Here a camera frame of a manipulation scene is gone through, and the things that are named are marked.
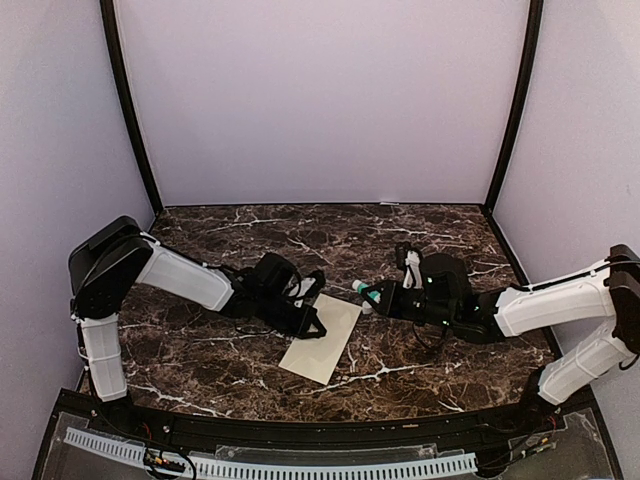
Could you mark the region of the cream envelope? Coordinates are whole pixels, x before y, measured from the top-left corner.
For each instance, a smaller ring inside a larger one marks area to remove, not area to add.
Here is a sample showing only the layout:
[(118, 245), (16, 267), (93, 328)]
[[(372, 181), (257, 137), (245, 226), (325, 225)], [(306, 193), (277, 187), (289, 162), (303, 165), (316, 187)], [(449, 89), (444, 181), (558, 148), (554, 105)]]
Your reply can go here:
[(317, 339), (295, 339), (279, 367), (326, 386), (346, 347), (361, 307), (320, 294), (314, 307), (327, 333)]

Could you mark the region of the small glue bottle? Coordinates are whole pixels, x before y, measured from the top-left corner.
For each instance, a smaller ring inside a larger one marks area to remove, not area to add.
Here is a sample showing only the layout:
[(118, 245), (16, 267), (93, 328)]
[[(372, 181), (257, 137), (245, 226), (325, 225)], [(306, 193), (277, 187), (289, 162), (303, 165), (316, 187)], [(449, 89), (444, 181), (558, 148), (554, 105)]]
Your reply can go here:
[(363, 298), (365, 304), (371, 307), (378, 305), (381, 301), (381, 293), (361, 280), (354, 280), (352, 282), (352, 289)]

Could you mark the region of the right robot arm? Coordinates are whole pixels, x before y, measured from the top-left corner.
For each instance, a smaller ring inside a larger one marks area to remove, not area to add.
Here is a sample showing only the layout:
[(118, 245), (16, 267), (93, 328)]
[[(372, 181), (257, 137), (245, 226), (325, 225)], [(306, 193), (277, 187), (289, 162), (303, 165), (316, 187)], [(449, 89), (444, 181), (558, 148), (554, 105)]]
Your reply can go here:
[(639, 358), (639, 257), (624, 244), (567, 276), (482, 293), (473, 291), (465, 263), (449, 254), (425, 256), (402, 242), (396, 262), (402, 280), (375, 285), (356, 280), (353, 289), (382, 316), (441, 326), (469, 343), (491, 344), (531, 330), (602, 319), (572, 350), (530, 376), (531, 395), (510, 413), (511, 426), (521, 434), (545, 422), (549, 406)]

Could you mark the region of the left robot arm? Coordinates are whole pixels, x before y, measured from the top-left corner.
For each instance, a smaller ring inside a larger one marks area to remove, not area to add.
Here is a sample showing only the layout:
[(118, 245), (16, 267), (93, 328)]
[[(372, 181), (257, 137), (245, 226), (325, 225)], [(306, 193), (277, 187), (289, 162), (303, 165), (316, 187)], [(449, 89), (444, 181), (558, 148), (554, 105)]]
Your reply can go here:
[(231, 320), (256, 319), (278, 333), (301, 340), (327, 335), (314, 305), (326, 279), (323, 271), (302, 275), (274, 252), (253, 266), (236, 268), (199, 261), (164, 244), (129, 216), (120, 216), (76, 246), (67, 260), (70, 317), (79, 353), (103, 421), (120, 436), (141, 427), (129, 394), (121, 347), (120, 320), (149, 293), (194, 305)]

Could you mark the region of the black front rail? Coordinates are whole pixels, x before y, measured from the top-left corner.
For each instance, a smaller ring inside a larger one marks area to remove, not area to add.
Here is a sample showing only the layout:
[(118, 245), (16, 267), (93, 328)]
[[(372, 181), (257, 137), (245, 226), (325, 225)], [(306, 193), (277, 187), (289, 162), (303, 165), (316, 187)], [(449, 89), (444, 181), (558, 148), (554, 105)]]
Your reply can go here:
[(517, 404), (468, 413), (403, 420), (295, 423), (234, 420), (183, 414), (127, 403), (107, 407), (89, 395), (62, 389), (56, 412), (78, 415), (106, 432), (141, 435), (172, 447), (212, 451), (218, 446), (304, 448), (368, 448), (435, 444), (439, 447), (494, 449), (523, 435), (559, 431), (559, 415), (524, 417)]

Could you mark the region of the black corner frame post right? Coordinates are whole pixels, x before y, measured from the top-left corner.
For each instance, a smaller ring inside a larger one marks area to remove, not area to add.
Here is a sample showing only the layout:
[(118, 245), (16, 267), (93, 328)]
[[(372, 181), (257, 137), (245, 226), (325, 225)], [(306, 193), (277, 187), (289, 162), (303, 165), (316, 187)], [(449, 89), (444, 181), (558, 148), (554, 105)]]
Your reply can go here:
[(492, 216), (502, 191), (526, 105), (543, 18), (544, 1), (530, 0), (519, 68), (508, 119), (489, 189), (483, 204)]

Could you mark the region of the black corner frame post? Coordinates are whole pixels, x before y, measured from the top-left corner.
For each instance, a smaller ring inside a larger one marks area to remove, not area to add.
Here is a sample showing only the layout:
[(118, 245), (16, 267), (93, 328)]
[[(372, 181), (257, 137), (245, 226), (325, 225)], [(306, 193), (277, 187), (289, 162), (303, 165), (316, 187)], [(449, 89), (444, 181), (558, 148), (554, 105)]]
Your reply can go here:
[(526, 105), (543, 18), (544, 1), (530, 0), (519, 68), (508, 119), (489, 189), (483, 204), (492, 216), (502, 191)]
[(112, 76), (129, 142), (147, 199), (154, 215), (157, 216), (164, 210), (164, 205), (152, 172), (129, 84), (124, 51), (116, 18), (116, 2), (112, 0), (100, 0), (99, 7)]

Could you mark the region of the black corner frame post left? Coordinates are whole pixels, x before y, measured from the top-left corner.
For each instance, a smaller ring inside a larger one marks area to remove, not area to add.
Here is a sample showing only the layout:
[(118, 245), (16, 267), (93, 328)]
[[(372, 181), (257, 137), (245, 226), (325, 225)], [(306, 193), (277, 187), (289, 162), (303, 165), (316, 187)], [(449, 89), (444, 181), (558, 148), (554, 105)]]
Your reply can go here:
[(147, 199), (154, 215), (157, 216), (164, 210), (164, 205), (152, 172), (129, 84), (124, 51), (116, 18), (116, 2), (112, 0), (100, 0), (99, 7), (112, 76), (129, 142)]

